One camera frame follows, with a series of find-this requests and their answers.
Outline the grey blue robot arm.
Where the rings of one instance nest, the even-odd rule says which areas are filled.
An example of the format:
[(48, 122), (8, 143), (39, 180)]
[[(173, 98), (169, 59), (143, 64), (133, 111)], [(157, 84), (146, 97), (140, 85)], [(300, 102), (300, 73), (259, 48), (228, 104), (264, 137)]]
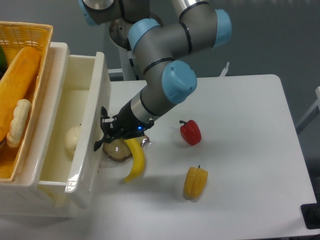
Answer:
[(101, 110), (101, 140), (143, 136), (155, 121), (182, 103), (197, 87), (197, 77), (182, 57), (228, 42), (232, 22), (223, 9), (206, 0), (175, 0), (179, 21), (162, 26), (151, 17), (147, 0), (81, 0), (79, 5), (89, 25), (121, 20), (128, 24), (126, 41), (135, 56), (146, 86), (114, 116)]

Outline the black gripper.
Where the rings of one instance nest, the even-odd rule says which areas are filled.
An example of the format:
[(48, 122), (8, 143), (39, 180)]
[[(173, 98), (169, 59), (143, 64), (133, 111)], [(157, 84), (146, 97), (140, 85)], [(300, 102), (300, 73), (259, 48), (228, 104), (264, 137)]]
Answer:
[(139, 120), (133, 113), (131, 101), (126, 103), (113, 118), (102, 115), (100, 128), (103, 135), (103, 143), (110, 144), (118, 139), (133, 139), (145, 135), (145, 131), (154, 126), (155, 120), (149, 116), (146, 122)]

